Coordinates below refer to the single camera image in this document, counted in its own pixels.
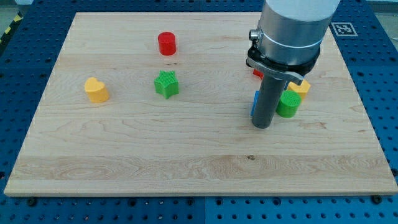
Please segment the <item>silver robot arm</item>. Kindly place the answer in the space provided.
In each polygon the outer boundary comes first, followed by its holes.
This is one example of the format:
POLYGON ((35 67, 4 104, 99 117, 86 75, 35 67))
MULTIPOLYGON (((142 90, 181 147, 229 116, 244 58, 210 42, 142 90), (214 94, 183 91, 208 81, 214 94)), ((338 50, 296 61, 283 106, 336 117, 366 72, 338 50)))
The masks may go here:
POLYGON ((264 76, 300 85, 315 65, 339 0, 265 0, 246 64, 264 76))

